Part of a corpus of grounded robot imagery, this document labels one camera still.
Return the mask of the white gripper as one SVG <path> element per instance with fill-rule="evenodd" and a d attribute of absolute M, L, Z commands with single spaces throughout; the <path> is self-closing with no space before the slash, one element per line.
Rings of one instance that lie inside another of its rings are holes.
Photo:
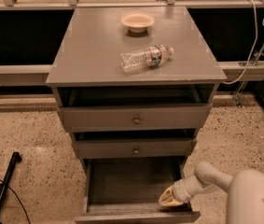
<path fill-rule="evenodd" d="M 180 179 L 160 195 L 159 203 L 164 207 L 180 206 L 188 203 L 195 195 L 192 182 L 187 179 Z"/>

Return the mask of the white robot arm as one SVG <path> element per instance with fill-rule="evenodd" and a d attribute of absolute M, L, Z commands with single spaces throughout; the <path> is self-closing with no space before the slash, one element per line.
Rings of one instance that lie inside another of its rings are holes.
<path fill-rule="evenodd" d="M 209 162 L 200 162 L 193 175 L 175 181 L 160 195 L 159 204 L 182 205 L 214 188 L 228 194 L 226 224 L 264 224 L 264 174 L 256 170 L 228 175 Z"/>

